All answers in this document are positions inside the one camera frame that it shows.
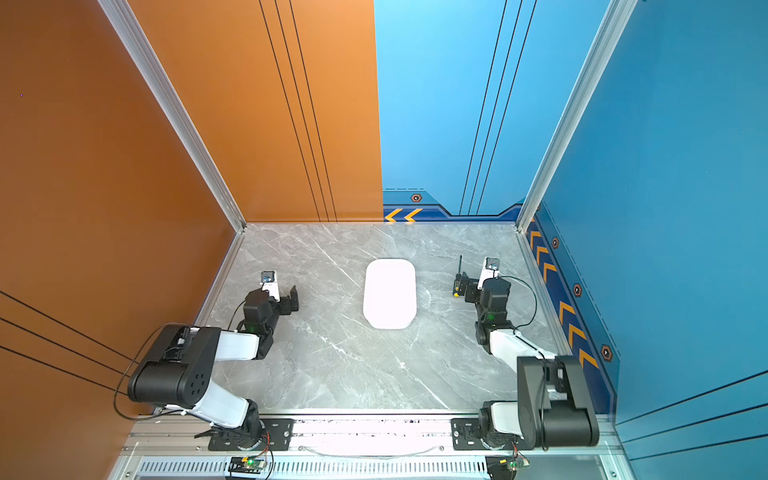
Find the yellow arrow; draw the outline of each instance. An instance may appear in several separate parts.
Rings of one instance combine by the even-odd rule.
[[[536,247],[536,265],[541,265],[541,253],[549,253],[547,247]]]
[[[420,212],[420,211],[422,211],[422,209],[421,209],[421,208],[417,208],[416,210],[414,210],[414,211],[413,211],[413,212],[411,212],[410,214],[406,215],[406,220],[407,220],[407,221],[409,221],[409,222],[411,222],[411,223],[416,223],[416,220],[413,220],[413,217],[414,217],[414,216],[415,216],[415,215],[416,215],[418,212]]]
[[[598,361],[597,361],[597,360],[595,360],[595,359],[592,357],[592,355],[590,355],[589,353],[586,353],[584,350],[581,350],[581,349],[580,349],[580,350],[578,351],[578,361],[579,361],[579,362],[581,362],[581,368],[584,368],[584,361],[585,361],[585,360],[587,360],[589,363],[591,363],[592,365],[594,365],[594,367],[595,367],[596,369],[600,369],[600,367],[598,366]]]
[[[558,269],[554,268],[554,265],[551,263],[544,262],[544,283],[547,283],[547,270],[552,270],[553,272],[558,271]]]
[[[541,233],[539,232],[531,232],[531,250],[533,250],[533,237],[540,237]]]
[[[392,210],[392,213],[390,213],[389,215],[387,215],[384,218],[389,220],[392,223],[396,223],[397,220],[393,219],[392,217],[394,217],[395,215],[399,214],[400,212],[402,212],[402,208],[396,208],[396,209]]]
[[[573,313],[574,315],[576,315],[576,312],[574,311],[574,309],[573,309],[573,307],[572,307],[572,306],[568,305],[568,304],[567,304],[567,303],[565,303],[565,302],[560,302],[560,324],[561,324],[561,325],[563,324],[563,311],[564,311],[564,310],[566,310],[566,311],[568,311],[568,312],[571,312],[571,313]]]
[[[587,336],[584,335],[584,331],[575,327],[572,323],[571,325],[568,326],[568,343],[571,344],[571,346],[574,345],[574,333],[576,335],[579,335],[581,338],[585,340],[587,339]]]

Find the blue decorative border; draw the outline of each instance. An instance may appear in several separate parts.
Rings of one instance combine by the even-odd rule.
[[[498,215],[451,215],[424,190],[384,190],[385,222],[514,222],[522,204],[515,204]]]
[[[574,356],[584,368],[592,402],[597,413],[614,415],[616,411],[616,381],[619,358],[614,344],[600,321],[584,283],[576,275],[576,269],[567,249],[551,221],[544,204],[534,216],[526,231],[539,273],[545,281],[554,311],[558,314],[563,333],[571,345]],[[553,247],[557,238],[558,248]],[[573,289],[581,286],[581,295],[575,297]],[[602,355],[607,346],[612,358],[608,362]]]

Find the marble floor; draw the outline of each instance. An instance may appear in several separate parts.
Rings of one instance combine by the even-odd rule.
[[[473,305],[451,293],[458,256],[477,277],[483,257],[530,282],[509,224],[251,224],[210,315],[227,328],[235,307],[276,270],[280,293],[296,285],[300,311],[280,317],[263,360],[217,362],[213,379],[261,409],[476,410],[517,399],[516,375],[475,341]],[[417,314],[408,328],[373,329],[362,314],[366,267],[403,258],[416,270]],[[534,299],[512,282],[513,323]],[[242,320],[237,310],[233,325]],[[523,333],[546,349],[554,338],[539,310]]]

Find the ventilation grille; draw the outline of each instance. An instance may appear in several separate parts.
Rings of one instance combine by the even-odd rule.
[[[153,457],[143,458],[138,478],[225,478],[229,457]],[[404,458],[395,460],[287,457],[275,458],[270,479],[289,478],[481,478],[485,458],[449,456],[445,458]]]
[[[417,478],[473,477],[486,471],[482,457],[428,460],[276,459],[270,478]]]
[[[147,456],[138,469],[139,478],[198,477],[223,478],[229,457],[151,457]]]

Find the aluminum frame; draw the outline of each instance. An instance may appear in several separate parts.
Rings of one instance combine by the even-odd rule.
[[[394,462],[453,462],[460,458],[476,458],[484,462],[487,455],[511,455],[511,451],[455,451],[452,448],[450,419],[476,418],[477,412],[413,411],[409,413],[348,413],[339,410],[324,413],[292,413],[263,415],[268,418],[290,417],[296,420],[294,437],[287,452],[274,452],[277,462],[337,462],[339,457]],[[595,447],[553,447],[546,452],[535,449],[526,452],[529,458],[552,455],[589,455],[598,457],[609,478],[633,480],[624,449],[606,415],[598,415],[600,442]],[[145,460],[161,461],[178,457],[184,461],[242,455],[232,452],[209,452],[207,439],[195,439],[194,434],[208,425],[190,416],[165,417],[153,422],[138,423],[127,438],[116,461],[110,480],[132,478]]]
[[[98,2],[232,228],[235,232],[242,233],[246,226],[245,217],[221,177],[221,172],[210,156],[187,109],[181,103],[176,89],[155,55],[127,0],[98,0]]]
[[[600,23],[598,34],[595,35],[587,58],[584,60],[584,65],[581,66],[568,103],[565,104],[563,115],[554,130],[544,159],[538,167],[528,195],[525,196],[525,202],[516,222],[519,231],[525,232],[528,229],[528,224],[544,198],[544,193],[558,169],[565,149],[571,142],[581,116],[587,109],[587,104],[603,76],[605,66],[611,60],[611,55],[614,53],[621,34],[627,27],[636,4],[637,0],[611,0],[603,21]]]

